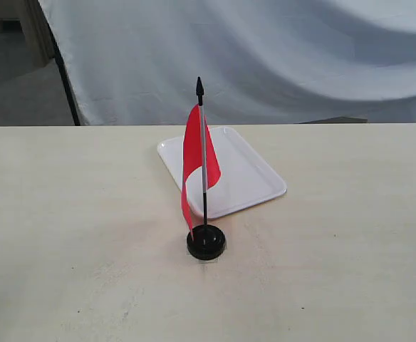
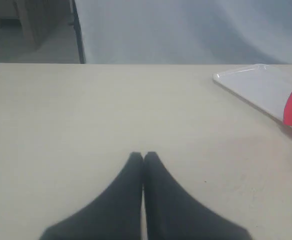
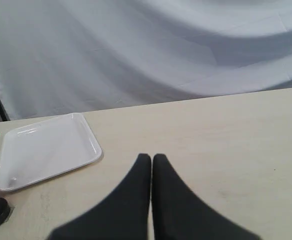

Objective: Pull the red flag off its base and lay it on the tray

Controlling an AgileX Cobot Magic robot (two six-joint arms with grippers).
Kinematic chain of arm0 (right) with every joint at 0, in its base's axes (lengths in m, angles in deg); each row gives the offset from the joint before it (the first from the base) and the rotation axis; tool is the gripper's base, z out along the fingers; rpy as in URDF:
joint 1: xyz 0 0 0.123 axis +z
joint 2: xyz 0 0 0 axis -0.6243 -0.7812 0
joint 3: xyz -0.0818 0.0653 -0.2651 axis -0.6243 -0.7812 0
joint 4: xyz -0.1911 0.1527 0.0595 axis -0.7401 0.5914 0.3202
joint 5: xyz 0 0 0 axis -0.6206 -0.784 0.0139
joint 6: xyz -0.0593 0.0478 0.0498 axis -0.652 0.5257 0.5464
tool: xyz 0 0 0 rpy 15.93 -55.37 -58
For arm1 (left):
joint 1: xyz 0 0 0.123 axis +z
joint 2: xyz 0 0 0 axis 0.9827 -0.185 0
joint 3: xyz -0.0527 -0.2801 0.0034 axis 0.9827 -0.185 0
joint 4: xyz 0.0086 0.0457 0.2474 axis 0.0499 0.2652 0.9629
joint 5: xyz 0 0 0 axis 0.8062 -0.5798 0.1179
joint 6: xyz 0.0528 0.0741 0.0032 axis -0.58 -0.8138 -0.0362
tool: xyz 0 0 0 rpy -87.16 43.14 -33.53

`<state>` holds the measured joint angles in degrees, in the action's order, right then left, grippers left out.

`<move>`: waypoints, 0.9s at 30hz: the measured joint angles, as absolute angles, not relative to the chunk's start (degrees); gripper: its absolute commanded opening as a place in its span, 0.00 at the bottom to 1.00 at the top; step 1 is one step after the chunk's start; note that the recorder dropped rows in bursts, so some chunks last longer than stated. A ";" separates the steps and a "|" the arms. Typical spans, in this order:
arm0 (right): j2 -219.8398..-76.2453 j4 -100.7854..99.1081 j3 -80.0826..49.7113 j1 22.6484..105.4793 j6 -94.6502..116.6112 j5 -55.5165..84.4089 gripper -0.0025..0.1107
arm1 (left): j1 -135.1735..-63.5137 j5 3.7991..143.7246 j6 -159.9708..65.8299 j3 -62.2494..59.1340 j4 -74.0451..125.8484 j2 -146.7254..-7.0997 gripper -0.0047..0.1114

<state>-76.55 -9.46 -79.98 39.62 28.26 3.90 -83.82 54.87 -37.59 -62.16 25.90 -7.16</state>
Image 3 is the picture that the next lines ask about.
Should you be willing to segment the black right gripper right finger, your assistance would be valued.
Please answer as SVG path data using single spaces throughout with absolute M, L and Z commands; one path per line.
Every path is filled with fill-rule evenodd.
M 157 240 L 258 240 L 202 201 L 180 178 L 165 154 L 152 164 L 152 218 Z

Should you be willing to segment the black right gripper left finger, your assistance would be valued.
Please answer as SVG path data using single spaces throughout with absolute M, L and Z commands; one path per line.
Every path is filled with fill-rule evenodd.
M 146 240 L 152 161 L 140 153 L 119 185 L 81 216 L 55 228 L 50 240 Z

